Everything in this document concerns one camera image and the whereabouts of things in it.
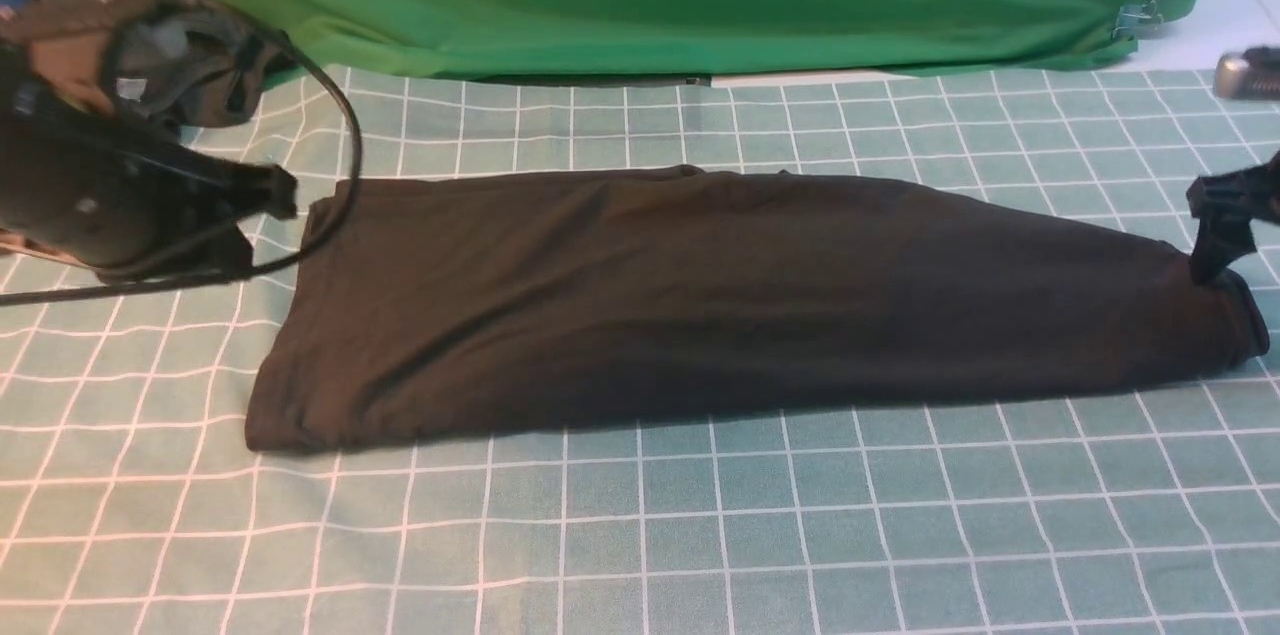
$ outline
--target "black wire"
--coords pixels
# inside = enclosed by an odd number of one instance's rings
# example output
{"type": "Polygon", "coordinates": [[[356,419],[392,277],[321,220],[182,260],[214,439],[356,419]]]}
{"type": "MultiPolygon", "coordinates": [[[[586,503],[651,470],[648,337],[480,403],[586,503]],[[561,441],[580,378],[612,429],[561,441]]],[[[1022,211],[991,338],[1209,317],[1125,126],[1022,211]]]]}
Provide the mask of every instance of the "black wire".
{"type": "Polygon", "coordinates": [[[172,291],[188,291],[193,288],[205,288],[210,285],[229,285],[232,283],[239,283],[239,280],[250,280],[253,278],[261,278],[261,275],[270,275],[271,271],[280,271],[287,268],[302,262],[306,257],[311,257],[320,248],[333,239],[338,229],[343,227],[347,216],[351,215],[352,207],[356,205],[356,197],[360,189],[360,177],[364,170],[365,147],[364,137],[360,132],[360,122],[356,117],[355,108],[351,106],[346,93],[338,87],[338,83],[323,67],[317,65],[315,60],[307,58],[305,52],[298,50],[288,38],[280,37],[274,29],[268,28],[252,19],[252,17],[243,14],[243,12],[237,12],[230,9],[224,3],[211,1],[211,0],[193,0],[202,6],[210,6],[211,9],[229,12],[229,14],[239,17],[242,20],[247,20],[250,24],[256,26],[259,29],[257,35],[265,38],[269,44],[278,47],[280,52],[284,52],[307,74],[312,78],[319,79],[320,86],[329,92],[329,96],[334,99],[343,118],[347,120],[347,125],[351,129],[351,170],[348,174],[349,183],[347,184],[347,195],[339,202],[337,210],[325,221],[320,230],[310,239],[306,239],[297,252],[279,257],[270,262],[261,262],[261,265],[251,266],[242,271],[219,271],[218,274],[202,274],[202,275],[178,275],[175,278],[169,278],[165,280],[141,280],[140,283],[120,283],[114,285],[93,285],[88,288],[74,288],[67,291],[46,291],[36,293],[12,293],[0,294],[0,307],[10,306],[24,306],[24,303],[56,303],[56,302],[76,302],[87,300],[100,300],[100,298],[113,298],[122,296],[141,296],[151,293],[164,293],[172,291]]]}

